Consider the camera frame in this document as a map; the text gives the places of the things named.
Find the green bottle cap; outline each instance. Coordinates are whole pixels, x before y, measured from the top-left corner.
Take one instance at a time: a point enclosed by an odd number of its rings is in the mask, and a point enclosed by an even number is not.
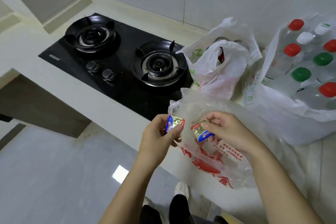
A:
[[[295,69],[292,73],[292,78],[297,82],[304,82],[305,80],[309,79],[312,73],[309,71],[308,68],[299,67]]]
[[[313,58],[313,62],[318,66],[326,66],[333,60],[333,56],[328,52],[321,52]]]

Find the white plastic bag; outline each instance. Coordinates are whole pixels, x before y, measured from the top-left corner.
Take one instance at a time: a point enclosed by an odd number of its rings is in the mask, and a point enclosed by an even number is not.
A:
[[[223,151],[218,150],[217,146],[207,140],[198,143],[190,129],[193,122],[199,122],[210,111],[229,112],[236,115],[266,144],[284,165],[298,188],[305,193],[305,174],[298,163],[296,154],[272,132],[272,128],[264,120],[229,100],[217,99],[187,88],[182,88],[181,92],[181,100],[170,101],[168,113],[185,119],[181,134],[182,142],[178,145],[183,154],[189,157],[195,166],[217,177],[219,182],[227,187],[235,189],[256,187],[252,168],[243,154],[234,148],[227,148],[233,153],[237,152],[234,155],[239,154],[240,161],[224,154]]]
[[[328,22],[333,18],[313,15],[303,18],[310,29],[319,23]],[[279,33],[266,48],[265,57],[256,62],[242,76],[243,103],[251,112],[267,120],[279,135],[293,145],[305,144],[323,138],[336,131],[336,110],[313,110],[300,100],[292,100],[278,91],[261,84],[279,42]],[[336,38],[336,28],[332,28]]]
[[[229,38],[231,41],[215,42],[220,36]],[[233,42],[237,39],[246,43],[248,50]],[[216,66],[222,51],[224,62]],[[184,53],[198,89],[207,95],[226,99],[230,99],[233,95],[235,85],[246,66],[250,67],[261,58],[252,31],[246,24],[238,23],[233,17],[226,18],[196,43],[182,48],[179,52]]]

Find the black glass stovetop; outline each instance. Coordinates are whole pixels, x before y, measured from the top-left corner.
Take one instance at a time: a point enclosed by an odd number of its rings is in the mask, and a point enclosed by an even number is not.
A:
[[[101,72],[95,75],[88,73],[86,64],[89,60],[80,58],[78,50],[68,45],[64,37],[42,52],[39,57],[149,120],[157,114],[167,113],[169,101],[181,99],[180,88],[191,86],[193,80],[189,71],[186,70],[177,82],[169,86],[146,85],[132,73],[135,50],[150,41],[166,39],[118,21],[115,21],[115,31],[121,38],[118,50],[105,59],[95,60],[101,66],[100,71],[111,69],[116,74],[110,84],[103,80]]]

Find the black pants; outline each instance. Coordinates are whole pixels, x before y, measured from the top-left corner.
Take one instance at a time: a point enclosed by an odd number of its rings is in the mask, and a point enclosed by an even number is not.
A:
[[[172,224],[190,224],[190,212],[187,198],[174,196],[169,207],[169,222]],[[140,224],[162,224],[160,214],[149,205],[144,205],[140,214]]]

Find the white bottle cap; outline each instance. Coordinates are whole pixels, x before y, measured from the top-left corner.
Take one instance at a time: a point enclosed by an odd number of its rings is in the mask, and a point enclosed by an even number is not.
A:
[[[314,32],[315,32],[317,35],[324,35],[324,34],[326,34],[330,29],[331,29],[330,24],[328,24],[328,23],[321,23],[320,25],[318,25],[318,26],[316,27],[316,29],[314,29]]]
[[[309,32],[302,32],[299,37],[296,39],[296,41],[299,44],[308,44],[310,43],[314,38],[314,35]]]

